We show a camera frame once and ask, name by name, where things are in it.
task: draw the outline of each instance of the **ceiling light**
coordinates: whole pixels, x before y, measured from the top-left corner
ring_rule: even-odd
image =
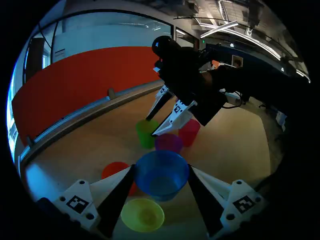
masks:
[[[302,76],[302,77],[306,77],[308,80],[309,80],[309,83],[311,83],[311,81],[310,81],[310,78],[304,73],[304,72],[301,72],[300,70],[298,70],[297,69],[297,74],[299,74],[300,76]]]
[[[185,35],[185,33],[183,31],[180,31],[178,29],[176,29],[177,32],[181,33],[182,35]]]
[[[200,25],[200,22],[199,22],[199,20],[198,20],[198,19],[196,19],[196,18],[195,18],[195,20],[196,20],[196,21],[198,22],[198,24]]]
[[[145,26],[146,28],[148,28],[148,25],[142,24],[142,23],[128,23],[128,22],[120,22],[119,24],[123,24],[123,25],[138,25],[138,26]]]
[[[206,24],[206,23],[201,23],[200,26],[202,27],[207,27],[207,28],[217,28],[217,26],[215,25],[212,25],[212,24]],[[280,61],[280,58],[281,56],[275,51],[273,50],[271,47],[267,46],[266,44],[263,44],[262,42],[259,42],[258,40],[254,39],[254,38],[251,38],[251,37],[248,37],[242,33],[239,33],[239,32],[236,32],[234,30],[231,30],[231,29],[223,29],[221,30],[222,32],[227,32],[227,33],[230,33],[230,34],[233,34],[233,35],[237,35],[241,38],[244,38],[256,45],[258,45],[259,47],[263,48],[264,50],[266,50],[268,53],[270,53],[272,56],[274,56],[276,59],[278,59]]]
[[[200,38],[204,38],[204,37],[206,37],[206,36],[208,36],[208,35],[210,35],[210,34],[213,34],[213,33],[215,33],[215,32],[224,30],[224,29],[226,29],[226,28],[231,28],[231,27],[234,27],[234,26],[237,26],[237,25],[239,25],[239,24],[237,23],[237,21],[229,22],[229,23],[227,23],[227,24],[224,24],[224,25],[222,25],[222,26],[219,26],[219,27],[217,27],[217,28],[214,28],[214,29],[210,30],[209,32],[206,32],[206,33],[202,34],[202,35],[200,36]]]

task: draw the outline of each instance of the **red cup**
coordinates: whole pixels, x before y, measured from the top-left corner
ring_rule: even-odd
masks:
[[[200,123],[193,119],[190,119],[181,129],[179,129],[178,135],[185,147],[190,147],[193,144],[199,129]]]
[[[101,174],[101,179],[105,179],[107,177],[110,177],[113,174],[116,174],[117,172],[120,172],[124,169],[126,169],[129,165],[125,162],[112,162],[108,164]],[[128,196],[132,196],[137,190],[137,185],[135,183],[132,184]]]

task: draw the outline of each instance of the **purple cup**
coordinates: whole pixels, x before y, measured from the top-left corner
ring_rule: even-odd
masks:
[[[156,137],[154,145],[156,150],[169,150],[178,154],[183,147],[182,140],[174,134],[163,134]]]

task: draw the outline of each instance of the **pink cup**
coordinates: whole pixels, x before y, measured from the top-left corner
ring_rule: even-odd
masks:
[[[183,147],[182,140],[174,134],[163,134],[156,137],[154,145],[156,150],[169,150],[178,154]]]
[[[190,119],[181,129],[178,131],[178,135],[183,142],[183,146],[190,147],[198,131],[200,130],[200,123],[194,119]]]

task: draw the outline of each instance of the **cable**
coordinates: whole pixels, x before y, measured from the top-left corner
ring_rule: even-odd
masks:
[[[224,109],[232,109],[232,108],[238,108],[238,107],[240,107],[242,105],[242,94],[240,95],[238,92],[235,92],[235,93],[238,94],[239,97],[240,97],[240,100],[241,100],[240,105],[232,106],[232,107],[224,107],[224,106],[222,106],[222,108],[224,108]]]

